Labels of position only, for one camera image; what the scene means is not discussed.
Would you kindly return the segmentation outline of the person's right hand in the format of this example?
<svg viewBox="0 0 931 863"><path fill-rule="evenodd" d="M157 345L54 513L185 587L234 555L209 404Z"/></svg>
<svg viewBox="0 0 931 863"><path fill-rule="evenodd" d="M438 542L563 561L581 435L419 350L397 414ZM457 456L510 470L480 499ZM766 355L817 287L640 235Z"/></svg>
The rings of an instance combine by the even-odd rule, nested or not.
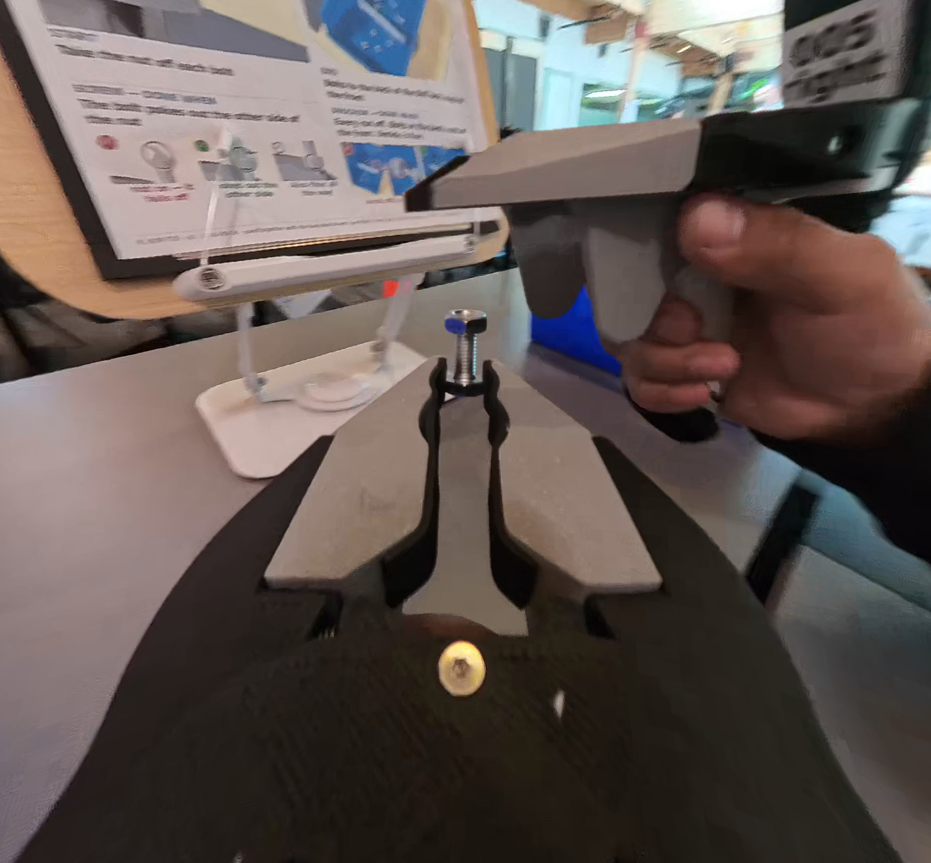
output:
<svg viewBox="0 0 931 863"><path fill-rule="evenodd" d="M668 295L647 331L616 350L640 407L691 412L719 388L722 415L769 438L877 444L929 379L925 289L884 241L794 208L690 199L678 245L733 288L730 338Z"/></svg>

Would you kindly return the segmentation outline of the printed instruction sheet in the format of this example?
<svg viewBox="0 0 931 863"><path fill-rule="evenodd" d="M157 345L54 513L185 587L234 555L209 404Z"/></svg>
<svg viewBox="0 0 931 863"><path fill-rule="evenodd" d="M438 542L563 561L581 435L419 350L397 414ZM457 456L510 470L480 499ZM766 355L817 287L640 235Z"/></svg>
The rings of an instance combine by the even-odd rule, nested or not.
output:
<svg viewBox="0 0 931 863"><path fill-rule="evenodd" d="M2 0L99 274L489 223L403 197L494 138L467 0Z"/></svg>

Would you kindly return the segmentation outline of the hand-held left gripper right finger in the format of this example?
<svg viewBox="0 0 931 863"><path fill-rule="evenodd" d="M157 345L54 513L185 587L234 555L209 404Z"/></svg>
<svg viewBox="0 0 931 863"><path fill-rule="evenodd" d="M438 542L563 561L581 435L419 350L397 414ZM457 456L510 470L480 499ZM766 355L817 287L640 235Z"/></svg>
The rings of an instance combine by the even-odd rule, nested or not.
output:
<svg viewBox="0 0 931 863"><path fill-rule="evenodd" d="M570 415L494 361L483 368L490 560L518 609L540 594L657 591L662 578L599 452Z"/></svg>

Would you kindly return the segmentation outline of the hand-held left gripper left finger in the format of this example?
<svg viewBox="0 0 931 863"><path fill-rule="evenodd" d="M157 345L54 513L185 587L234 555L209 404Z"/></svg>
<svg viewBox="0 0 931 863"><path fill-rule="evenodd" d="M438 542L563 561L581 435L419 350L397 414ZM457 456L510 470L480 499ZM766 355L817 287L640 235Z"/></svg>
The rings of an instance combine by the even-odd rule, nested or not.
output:
<svg viewBox="0 0 931 863"><path fill-rule="evenodd" d="M271 590L381 597L398 608L436 565L446 360L416 367L340 427L265 570Z"/></svg>

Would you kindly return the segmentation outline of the person's right forearm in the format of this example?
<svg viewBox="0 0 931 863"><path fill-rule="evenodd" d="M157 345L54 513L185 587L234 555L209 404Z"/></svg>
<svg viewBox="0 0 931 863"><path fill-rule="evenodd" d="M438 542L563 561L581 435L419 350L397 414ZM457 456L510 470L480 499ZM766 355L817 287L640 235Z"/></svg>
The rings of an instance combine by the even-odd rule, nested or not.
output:
<svg viewBox="0 0 931 863"><path fill-rule="evenodd" d="M903 399L865 435L779 439L754 437L854 496L887 539L930 561L930 382Z"/></svg>

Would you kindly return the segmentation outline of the silver hex bolt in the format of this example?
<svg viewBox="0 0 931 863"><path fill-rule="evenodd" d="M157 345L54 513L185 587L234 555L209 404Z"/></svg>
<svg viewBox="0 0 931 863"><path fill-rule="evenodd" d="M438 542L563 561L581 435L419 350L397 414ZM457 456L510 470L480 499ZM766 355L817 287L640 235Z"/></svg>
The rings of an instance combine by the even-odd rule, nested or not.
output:
<svg viewBox="0 0 931 863"><path fill-rule="evenodd" d="M444 394L449 399L483 396L485 384L479 364L479 334L457 334L452 360L447 363Z"/></svg>

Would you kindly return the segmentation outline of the blue plastic bin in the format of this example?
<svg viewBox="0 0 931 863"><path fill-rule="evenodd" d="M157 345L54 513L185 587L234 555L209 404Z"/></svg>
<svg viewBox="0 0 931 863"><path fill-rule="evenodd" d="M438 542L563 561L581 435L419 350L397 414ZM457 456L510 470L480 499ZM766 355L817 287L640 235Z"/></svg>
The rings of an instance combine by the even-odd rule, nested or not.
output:
<svg viewBox="0 0 931 863"><path fill-rule="evenodd" d="M531 313L530 340L615 378L621 375L620 362L605 349L599 338L586 286L581 288L571 307L556 318L546 319Z"/></svg>

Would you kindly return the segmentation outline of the white document stand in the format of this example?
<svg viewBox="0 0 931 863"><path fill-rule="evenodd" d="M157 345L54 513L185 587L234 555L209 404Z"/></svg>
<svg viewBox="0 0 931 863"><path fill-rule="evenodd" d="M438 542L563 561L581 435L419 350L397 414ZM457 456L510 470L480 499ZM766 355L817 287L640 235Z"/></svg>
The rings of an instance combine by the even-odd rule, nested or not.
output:
<svg viewBox="0 0 931 863"><path fill-rule="evenodd" d="M331 436L425 362L402 345L401 329L426 272L474 264L499 252L507 220L499 208L479 212L478 224L375 249L323 255L283 255L217 264L203 261L172 283L183 300L203 307L236 304L239 378L199 395L195 408L229 468L244 479L283 472L317 439ZM370 342L260 370L251 347L251 309L265 295L323 291L372 276L396 280L382 323Z"/></svg>

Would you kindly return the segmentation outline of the wooden backing board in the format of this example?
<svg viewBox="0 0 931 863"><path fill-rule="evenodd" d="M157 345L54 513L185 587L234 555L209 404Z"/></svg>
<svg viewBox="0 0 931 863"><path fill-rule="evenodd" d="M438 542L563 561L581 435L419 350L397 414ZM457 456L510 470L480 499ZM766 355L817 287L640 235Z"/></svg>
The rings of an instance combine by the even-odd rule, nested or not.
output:
<svg viewBox="0 0 931 863"><path fill-rule="evenodd" d="M482 120L490 139L497 138L495 108L480 31L471 0L460 0L466 19L473 71L479 87ZM211 308L245 303L248 297L190 302L181 298L168 277L110 281L99 275L89 243L48 156L32 110L2 46L1 248L9 266L54 300L112 320L160 320ZM444 262L411 266L427 272L478 264L495 256L506 242L509 224L501 216L498 229L479 237L472 249Z"/></svg>

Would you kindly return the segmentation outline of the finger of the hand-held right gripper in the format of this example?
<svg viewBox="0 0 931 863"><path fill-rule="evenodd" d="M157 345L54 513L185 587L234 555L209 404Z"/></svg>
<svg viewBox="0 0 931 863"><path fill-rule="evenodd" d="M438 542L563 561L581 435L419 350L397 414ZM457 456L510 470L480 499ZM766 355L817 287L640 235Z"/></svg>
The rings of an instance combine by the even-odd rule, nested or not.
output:
<svg viewBox="0 0 931 863"><path fill-rule="evenodd" d="M455 159L404 194L408 213L672 194L692 182L702 122L523 132Z"/></svg>

